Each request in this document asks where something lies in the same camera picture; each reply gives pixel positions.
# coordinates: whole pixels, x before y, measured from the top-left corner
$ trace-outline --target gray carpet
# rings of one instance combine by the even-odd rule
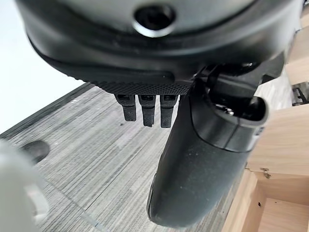
[[[292,105],[285,75],[260,86],[257,95],[266,98],[271,109]],[[137,121],[125,122],[114,96],[94,87],[12,138],[17,146],[43,139],[52,149],[36,165],[51,205],[40,230],[177,231],[156,226],[146,214],[149,187],[169,132],[160,128],[158,105],[155,125],[146,128],[139,104]],[[185,231],[219,232],[240,177],[209,215]]]

